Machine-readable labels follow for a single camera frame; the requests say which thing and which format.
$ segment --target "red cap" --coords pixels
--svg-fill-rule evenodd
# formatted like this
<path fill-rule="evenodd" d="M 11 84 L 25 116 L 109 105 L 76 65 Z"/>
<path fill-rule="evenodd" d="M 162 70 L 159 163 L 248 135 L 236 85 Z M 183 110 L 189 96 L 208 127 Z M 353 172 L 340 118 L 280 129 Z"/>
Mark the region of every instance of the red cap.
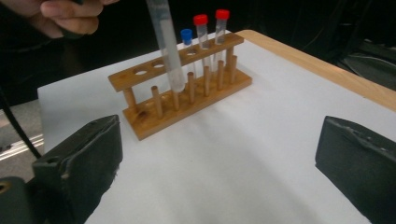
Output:
<path fill-rule="evenodd" d="M 200 14 L 194 16 L 194 25 L 205 25 L 207 24 L 207 16 L 206 14 Z"/>
<path fill-rule="evenodd" d="M 230 18 L 230 11 L 227 9 L 216 10 L 216 19 L 228 20 Z"/>

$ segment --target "red-capped test tube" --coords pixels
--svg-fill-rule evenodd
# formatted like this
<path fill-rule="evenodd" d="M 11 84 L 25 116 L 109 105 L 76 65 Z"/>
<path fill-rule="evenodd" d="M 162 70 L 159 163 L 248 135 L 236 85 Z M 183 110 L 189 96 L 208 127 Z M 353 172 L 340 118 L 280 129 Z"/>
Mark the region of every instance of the red-capped test tube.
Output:
<path fill-rule="evenodd" d="M 227 9 L 216 10 L 216 36 L 215 44 L 222 45 L 224 43 L 224 35 L 227 27 L 227 20 L 230 18 L 230 11 Z M 213 71 L 218 70 L 218 62 L 222 60 L 223 52 L 218 52 L 213 58 Z"/>
<path fill-rule="evenodd" d="M 201 49 L 209 49 L 209 41 L 207 40 L 207 16 L 205 14 L 196 15 L 193 21 L 197 29 L 199 46 Z M 210 56 L 202 59 L 202 63 L 204 66 L 208 66 L 211 71 Z"/>

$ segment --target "test tube rack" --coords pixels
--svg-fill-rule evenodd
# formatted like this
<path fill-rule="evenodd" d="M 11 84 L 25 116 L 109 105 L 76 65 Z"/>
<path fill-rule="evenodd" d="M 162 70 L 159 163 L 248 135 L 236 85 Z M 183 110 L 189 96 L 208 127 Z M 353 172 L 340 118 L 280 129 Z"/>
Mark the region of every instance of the test tube rack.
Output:
<path fill-rule="evenodd" d="M 228 33 L 224 43 L 216 45 L 211 39 L 209 49 L 200 49 L 199 45 L 191 49 L 181 49 L 181 65 L 194 63 L 217 52 L 226 50 L 226 60 L 219 61 L 218 71 L 211 73 L 204 67 L 204 74 L 194 78 L 188 73 L 186 89 L 175 93 L 166 91 L 159 93 L 156 86 L 151 87 L 153 97 L 136 103 L 133 86 L 166 73 L 163 58 L 141 63 L 108 77 L 115 91 L 122 91 L 128 105 L 123 110 L 131 127 L 139 140 L 142 140 L 187 116 L 244 89 L 252 83 L 252 78 L 236 68 L 237 56 L 233 55 L 233 47 L 244 42 L 244 38 Z"/>

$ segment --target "plastic test tube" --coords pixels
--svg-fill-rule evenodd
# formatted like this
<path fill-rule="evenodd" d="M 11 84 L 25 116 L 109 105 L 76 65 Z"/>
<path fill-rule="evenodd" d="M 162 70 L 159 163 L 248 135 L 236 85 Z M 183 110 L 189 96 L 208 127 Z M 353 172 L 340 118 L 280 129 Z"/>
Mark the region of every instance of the plastic test tube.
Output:
<path fill-rule="evenodd" d="M 224 35 L 227 26 L 227 20 L 230 18 L 230 11 L 227 9 L 216 10 L 216 36 L 215 44 L 222 45 L 224 43 Z M 218 62 L 222 60 L 223 52 L 218 52 L 213 58 L 213 71 L 218 70 Z"/>
<path fill-rule="evenodd" d="M 192 49 L 192 30 L 191 29 L 184 29 L 180 32 L 181 39 L 183 40 L 184 48 L 187 49 L 187 54 L 192 55 L 194 54 Z M 196 69 L 195 63 L 189 63 L 187 65 L 187 73 L 193 72 L 194 78 L 196 78 Z"/>
<path fill-rule="evenodd" d="M 154 26 L 158 46 L 163 56 L 163 63 L 168 74 L 172 91 L 184 90 L 185 78 L 181 70 L 177 51 L 175 30 L 167 0 L 146 0 L 151 21 Z"/>
<path fill-rule="evenodd" d="M 201 49 L 209 49 L 209 41 L 207 40 L 207 16 L 205 14 L 196 15 L 193 21 L 197 29 L 199 46 Z M 210 56 L 204 58 L 202 63 L 204 67 L 208 66 L 211 71 Z"/>

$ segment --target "white surface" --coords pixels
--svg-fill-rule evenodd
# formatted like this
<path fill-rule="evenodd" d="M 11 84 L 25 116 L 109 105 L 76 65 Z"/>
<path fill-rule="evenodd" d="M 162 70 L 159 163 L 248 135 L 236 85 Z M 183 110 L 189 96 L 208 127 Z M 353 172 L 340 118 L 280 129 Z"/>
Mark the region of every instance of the white surface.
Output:
<path fill-rule="evenodd" d="M 396 113 L 249 42 L 234 52 L 251 86 L 143 141 L 107 76 L 159 52 L 39 89 L 47 150 L 120 116 L 123 162 L 88 223 L 369 223 L 315 167 L 318 138 L 329 115 L 396 141 Z"/>

